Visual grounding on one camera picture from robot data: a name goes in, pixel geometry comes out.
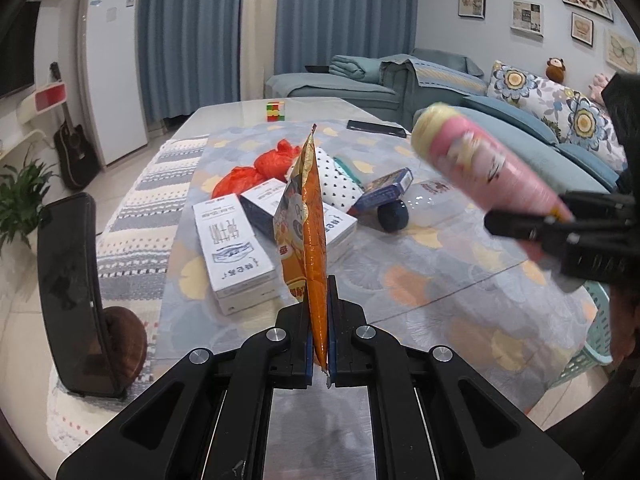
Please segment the green potted plant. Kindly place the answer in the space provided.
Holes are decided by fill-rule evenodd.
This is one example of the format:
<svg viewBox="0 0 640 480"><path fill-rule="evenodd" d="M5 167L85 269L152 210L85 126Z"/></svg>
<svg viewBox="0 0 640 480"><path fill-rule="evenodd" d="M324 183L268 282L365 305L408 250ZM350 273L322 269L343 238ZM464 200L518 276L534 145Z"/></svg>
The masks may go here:
<svg viewBox="0 0 640 480"><path fill-rule="evenodd" d="M53 164L25 156L23 166L5 164L1 169L0 228L1 247L14 240L37 251L37 231L43 201L56 176Z"/></svg>

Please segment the white box with navy side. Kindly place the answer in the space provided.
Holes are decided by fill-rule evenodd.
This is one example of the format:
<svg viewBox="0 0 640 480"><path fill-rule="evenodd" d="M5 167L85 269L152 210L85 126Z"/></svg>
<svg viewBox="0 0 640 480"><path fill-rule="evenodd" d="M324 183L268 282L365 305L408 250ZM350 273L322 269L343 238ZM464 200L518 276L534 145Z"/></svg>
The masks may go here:
<svg viewBox="0 0 640 480"><path fill-rule="evenodd" d="M240 203L248 221L271 243L274 243L273 218L284 190L283 182L269 179L240 195ZM323 218L326 227L326 261L332 266L352 249L357 220L328 204L323 205Z"/></svg>

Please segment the white polka dot pouch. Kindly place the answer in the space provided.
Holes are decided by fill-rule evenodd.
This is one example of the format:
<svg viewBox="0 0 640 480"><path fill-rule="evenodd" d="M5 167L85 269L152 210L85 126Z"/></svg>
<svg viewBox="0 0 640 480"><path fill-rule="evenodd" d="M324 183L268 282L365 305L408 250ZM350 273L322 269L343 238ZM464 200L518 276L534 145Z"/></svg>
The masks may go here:
<svg viewBox="0 0 640 480"><path fill-rule="evenodd" d="M315 148L322 200L349 212L363 194L361 186L322 148Z"/></svg>

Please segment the pink plush toy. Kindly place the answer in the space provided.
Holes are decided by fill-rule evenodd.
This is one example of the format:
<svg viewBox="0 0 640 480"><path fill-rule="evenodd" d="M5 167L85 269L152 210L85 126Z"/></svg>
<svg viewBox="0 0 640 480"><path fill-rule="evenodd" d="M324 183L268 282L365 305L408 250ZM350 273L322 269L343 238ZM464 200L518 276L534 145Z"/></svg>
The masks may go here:
<svg viewBox="0 0 640 480"><path fill-rule="evenodd" d="M602 91L606 88L609 82L610 78L608 78L604 73L595 74L593 76L592 83L589 85L590 99L592 99L593 102L604 106Z"/></svg>

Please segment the floral pillow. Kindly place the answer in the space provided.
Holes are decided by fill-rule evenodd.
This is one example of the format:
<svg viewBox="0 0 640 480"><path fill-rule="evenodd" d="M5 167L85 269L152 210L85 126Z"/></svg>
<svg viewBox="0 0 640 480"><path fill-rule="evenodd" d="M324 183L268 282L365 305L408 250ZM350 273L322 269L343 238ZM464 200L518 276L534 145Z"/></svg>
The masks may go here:
<svg viewBox="0 0 640 480"><path fill-rule="evenodd" d="M627 157L610 116L582 92L496 61L487 95L535 116L560 143L593 152L617 172L627 167Z"/></svg>

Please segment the folded teal blanket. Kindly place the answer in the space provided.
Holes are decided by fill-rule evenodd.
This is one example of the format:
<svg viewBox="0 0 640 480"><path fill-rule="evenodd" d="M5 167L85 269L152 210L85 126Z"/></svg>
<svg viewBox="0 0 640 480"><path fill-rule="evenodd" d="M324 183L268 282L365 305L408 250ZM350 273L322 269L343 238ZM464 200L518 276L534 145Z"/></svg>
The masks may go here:
<svg viewBox="0 0 640 480"><path fill-rule="evenodd" d="M329 64L329 73L365 84L378 84L380 82L380 66L381 61L378 58L334 55Z"/></svg>

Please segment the blue curtain left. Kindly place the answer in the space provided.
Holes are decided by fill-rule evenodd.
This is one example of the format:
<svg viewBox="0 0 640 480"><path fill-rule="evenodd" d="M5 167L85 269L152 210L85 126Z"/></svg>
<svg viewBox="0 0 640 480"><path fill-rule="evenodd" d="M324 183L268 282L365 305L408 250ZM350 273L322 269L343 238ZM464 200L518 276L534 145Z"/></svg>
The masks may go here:
<svg viewBox="0 0 640 480"><path fill-rule="evenodd" d="M242 0L139 0L138 60L148 122L240 98Z"/></svg>

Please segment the acoustic guitar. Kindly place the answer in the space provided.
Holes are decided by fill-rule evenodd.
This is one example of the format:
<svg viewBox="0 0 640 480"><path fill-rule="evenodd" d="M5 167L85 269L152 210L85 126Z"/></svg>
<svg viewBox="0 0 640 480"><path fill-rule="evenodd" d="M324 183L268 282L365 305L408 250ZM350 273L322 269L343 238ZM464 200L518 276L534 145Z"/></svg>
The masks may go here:
<svg viewBox="0 0 640 480"><path fill-rule="evenodd" d="M66 188L84 190L100 172L96 151L85 136L82 125L75 126L66 102L61 104L64 122L54 134L61 178Z"/></svg>

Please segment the rubik's cube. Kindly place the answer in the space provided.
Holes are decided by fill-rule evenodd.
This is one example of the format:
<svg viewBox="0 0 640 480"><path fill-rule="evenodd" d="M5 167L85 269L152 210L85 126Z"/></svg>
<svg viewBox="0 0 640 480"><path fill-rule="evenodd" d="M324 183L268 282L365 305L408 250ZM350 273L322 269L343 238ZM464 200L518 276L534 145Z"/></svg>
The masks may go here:
<svg viewBox="0 0 640 480"><path fill-rule="evenodd" d="M268 101L266 103L266 121L267 122L284 122L285 121L285 102L284 101Z"/></svg>

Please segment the pink yellow-capped bottle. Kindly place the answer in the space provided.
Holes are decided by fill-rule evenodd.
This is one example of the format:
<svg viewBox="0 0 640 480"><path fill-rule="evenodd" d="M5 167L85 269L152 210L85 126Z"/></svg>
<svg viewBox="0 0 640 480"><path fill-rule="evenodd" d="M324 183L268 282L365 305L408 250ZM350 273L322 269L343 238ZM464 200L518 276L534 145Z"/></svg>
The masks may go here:
<svg viewBox="0 0 640 480"><path fill-rule="evenodd" d="M413 126L411 145L485 214L494 209L541 216L571 214L525 162L452 106L427 107ZM557 256L531 252L518 244L544 270L559 270Z"/></svg>

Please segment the white box front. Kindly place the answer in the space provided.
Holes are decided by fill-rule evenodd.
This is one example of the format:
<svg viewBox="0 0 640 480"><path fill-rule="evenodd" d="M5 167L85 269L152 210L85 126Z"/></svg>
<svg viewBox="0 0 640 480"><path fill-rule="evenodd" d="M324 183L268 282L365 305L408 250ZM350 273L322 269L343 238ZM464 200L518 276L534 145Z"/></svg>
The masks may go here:
<svg viewBox="0 0 640 480"><path fill-rule="evenodd" d="M278 274L235 194L193 206L214 297L225 315L279 295Z"/></svg>

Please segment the teal sofa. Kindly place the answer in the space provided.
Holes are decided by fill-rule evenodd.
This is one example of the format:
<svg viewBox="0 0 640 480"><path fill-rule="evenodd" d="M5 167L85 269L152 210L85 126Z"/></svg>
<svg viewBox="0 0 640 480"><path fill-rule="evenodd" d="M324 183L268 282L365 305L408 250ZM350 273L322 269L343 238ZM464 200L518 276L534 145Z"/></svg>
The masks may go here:
<svg viewBox="0 0 640 480"><path fill-rule="evenodd" d="M470 58L416 49L379 60L378 84L331 75L326 66L314 72L273 75L265 83L265 95L334 96L406 129L428 106L445 103L510 148L555 190L617 191L620 172L593 152L560 143L535 116L488 96L491 71L484 73Z"/></svg>

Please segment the black television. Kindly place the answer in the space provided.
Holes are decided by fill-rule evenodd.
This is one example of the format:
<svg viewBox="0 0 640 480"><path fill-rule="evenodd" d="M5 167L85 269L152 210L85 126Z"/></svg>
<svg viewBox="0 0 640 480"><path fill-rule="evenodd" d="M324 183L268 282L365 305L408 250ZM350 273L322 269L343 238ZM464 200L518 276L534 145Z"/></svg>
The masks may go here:
<svg viewBox="0 0 640 480"><path fill-rule="evenodd" d="M27 1L1 40L0 96L6 98L35 82L34 57L39 1Z"/></svg>

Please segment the orange snack bag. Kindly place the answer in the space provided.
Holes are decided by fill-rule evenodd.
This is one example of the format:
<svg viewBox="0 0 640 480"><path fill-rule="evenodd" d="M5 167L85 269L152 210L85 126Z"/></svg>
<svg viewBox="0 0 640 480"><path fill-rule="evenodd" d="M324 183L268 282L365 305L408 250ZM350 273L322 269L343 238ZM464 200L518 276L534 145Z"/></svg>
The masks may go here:
<svg viewBox="0 0 640 480"><path fill-rule="evenodd" d="M277 211L273 234L290 294L306 304L314 355L329 368L328 276L324 227L314 136L307 136L294 162Z"/></svg>

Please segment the dark blue ball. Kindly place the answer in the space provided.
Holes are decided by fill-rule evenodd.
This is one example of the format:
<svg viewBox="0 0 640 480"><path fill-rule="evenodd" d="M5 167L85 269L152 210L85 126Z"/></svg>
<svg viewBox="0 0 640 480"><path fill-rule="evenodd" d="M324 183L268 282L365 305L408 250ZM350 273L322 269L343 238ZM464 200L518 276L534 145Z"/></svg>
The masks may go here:
<svg viewBox="0 0 640 480"><path fill-rule="evenodd" d="M402 200L394 200L379 206L376 216L381 228L387 233L401 231L409 223L409 211Z"/></svg>

